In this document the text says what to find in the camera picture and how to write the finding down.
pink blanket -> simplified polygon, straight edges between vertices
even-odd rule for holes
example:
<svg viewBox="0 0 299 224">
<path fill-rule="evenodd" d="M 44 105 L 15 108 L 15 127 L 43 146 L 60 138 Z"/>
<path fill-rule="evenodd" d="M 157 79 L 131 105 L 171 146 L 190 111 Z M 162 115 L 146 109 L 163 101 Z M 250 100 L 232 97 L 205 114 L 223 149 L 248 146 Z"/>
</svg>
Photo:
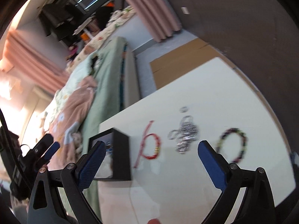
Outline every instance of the pink blanket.
<svg viewBox="0 0 299 224">
<path fill-rule="evenodd" d="M 52 122 L 49 133 L 58 141 L 60 149 L 54 154 L 49 170 L 64 168 L 70 162 L 76 162 L 76 145 L 72 134 L 77 132 L 92 104 L 97 82 L 92 76 L 85 77 L 78 85 L 57 118 Z"/>
</svg>

white tabletop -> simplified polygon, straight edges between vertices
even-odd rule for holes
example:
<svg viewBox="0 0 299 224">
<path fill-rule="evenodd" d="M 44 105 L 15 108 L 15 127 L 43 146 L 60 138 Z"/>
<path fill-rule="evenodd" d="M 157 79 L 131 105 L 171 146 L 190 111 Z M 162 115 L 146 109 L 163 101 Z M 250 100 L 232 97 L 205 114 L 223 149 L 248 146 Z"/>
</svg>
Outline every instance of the white tabletop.
<svg viewBox="0 0 299 224">
<path fill-rule="evenodd" d="M 188 112 L 180 113 L 183 106 Z M 103 223 L 146 224 L 158 218 L 162 224 L 201 223 L 221 191 L 216 189 L 197 154 L 198 142 L 186 154 L 175 151 L 176 143 L 167 134 L 190 114 L 199 126 L 200 140 L 215 148 L 220 135 L 237 127 L 248 137 L 247 151 L 238 164 L 243 169 L 266 170 L 275 205 L 295 188 L 289 155 L 269 112 L 250 87 L 220 58 L 199 66 L 155 93 L 140 100 L 100 125 L 99 132 L 112 127 L 130 137 L 131 182 L 99 182 Z M 161 138 L 160 155 L 155 160 L 137 159 L 142 133 Z M 240 138 L 230 135 L 222 155 L 231 162 L 240 151 Z M 145 154 L 152 155 L 155 141 L 149 137 Z M 242 201 L 240 191 L 226 223 L 231 223 Z"/>
</svg>

green blanket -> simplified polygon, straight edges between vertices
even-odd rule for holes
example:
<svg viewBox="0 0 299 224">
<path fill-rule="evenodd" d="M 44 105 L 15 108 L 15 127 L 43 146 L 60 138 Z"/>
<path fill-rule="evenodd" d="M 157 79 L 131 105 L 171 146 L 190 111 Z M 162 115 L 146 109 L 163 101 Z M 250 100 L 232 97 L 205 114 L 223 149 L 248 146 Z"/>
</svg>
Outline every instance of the green blanket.
<svg viewBox="0 0 299 224">
<path fill-rule="evenodd" d="M 86 60 L 91 60 L 95 55 L 98 55 L 99 66 L 94 71 L 94 78 L 98 82 L 97 92 L 80 130 L 83 137 L 82 154 L 88 151 L 89 138 L 99 133 L 100 123 L 117 114 L 120 110 L 121 62 L 125 44 L 124 38 L 116 37 L 104 48 L 86 58 Z M 59 188 L 59 193 L 67 213 L 75 217 L 64 189 Z M 83 193 L 89 205 L 101 219 L 97 182 L 93 181 Z"/>
</svg>

silver chain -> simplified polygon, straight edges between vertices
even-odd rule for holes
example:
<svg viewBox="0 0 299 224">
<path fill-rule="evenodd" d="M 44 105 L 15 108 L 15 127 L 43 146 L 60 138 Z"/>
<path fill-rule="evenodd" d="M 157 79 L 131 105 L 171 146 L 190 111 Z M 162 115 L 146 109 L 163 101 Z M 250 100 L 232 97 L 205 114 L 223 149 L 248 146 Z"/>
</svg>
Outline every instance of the silver chain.
<svg viewBox="0 0 299 224">
<path fill-rule="evenodd" d="M 199 139 L 198 125 L 193 123 L 191 115 L 186 115 L 181 119 L 179 129 L 171 130 L 167 138 L 176 141 L 177 152 L 185 153 L 190 143 Z"/>
</svg>

red bracelet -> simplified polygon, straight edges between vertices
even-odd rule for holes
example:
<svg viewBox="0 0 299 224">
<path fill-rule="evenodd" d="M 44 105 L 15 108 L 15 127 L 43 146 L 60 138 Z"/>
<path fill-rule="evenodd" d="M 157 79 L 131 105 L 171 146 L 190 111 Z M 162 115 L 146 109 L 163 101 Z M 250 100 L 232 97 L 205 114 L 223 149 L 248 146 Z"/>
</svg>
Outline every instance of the red bracelet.
<svg viewBox="0 0 299 224">
<path fill-rule="evenodd" d="M 138 157 L 137 157 L 137 160 L 136 160 L 136 163 L 134 165 L 134 168 L 137 168 L 138 167 L 138 164 L 139 164 L 139 160 L 140 160 L 140 156 L 143 156 L 144 158 L 148 159 L 148 160 L 152 160 L 152 159 L 156 159 L 159 155 L 159 152 L 160 152 L 160 145 L 161 145 L 161 141 L 160 141 L 160 137 L 157 136 L 157 134 L 155 133 L 151 133 L 151 134 L 148 134 L 147 135 L 147 132 L 148 130 L 150 129 L 152 123 L 154 121 L 151 120 L 149 122 L 149 124 L 147 125 L 147 127 L 145 128 L 144 132 L 143 132 L 143 136 L 142 136 L 142 141 L 140 143 L 140 150 L 139 150 L 139 154 L 138 154 Z M 145 140 L 146 138 L 148 138 L 149 136 L 153 136 L 156 140 L 156 147 L 155 147 L 155 153 L 154 155 L 152 156 L 146 156 L 143 154 L 143 149 L 145 147 Z"/>
</svg>

